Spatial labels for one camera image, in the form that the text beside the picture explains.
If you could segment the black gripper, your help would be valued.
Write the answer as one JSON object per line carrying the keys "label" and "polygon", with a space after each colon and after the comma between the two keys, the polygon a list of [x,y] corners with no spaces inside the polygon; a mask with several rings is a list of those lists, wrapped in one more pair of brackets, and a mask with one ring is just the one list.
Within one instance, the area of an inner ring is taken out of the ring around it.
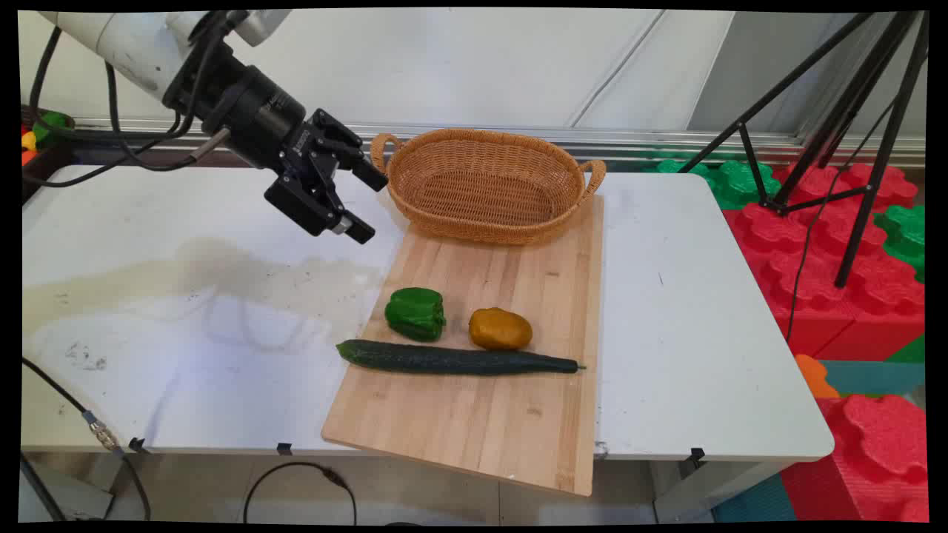
{"label": "black gripper", "polygon": [[[222,141],[250,166],[282,173],[334,161],[373,191],[388,185],[383,171],[362,151],[363,141],[322,108],[306,115],[301,102],[252,65],[217,65],[204,74],[201,130],[209,136],[226,131]],[[285,173],[264,198],[312,236],[331,232],[359,245],[375,237],[375,227],[345,207],[334,178],[318,173]]]}

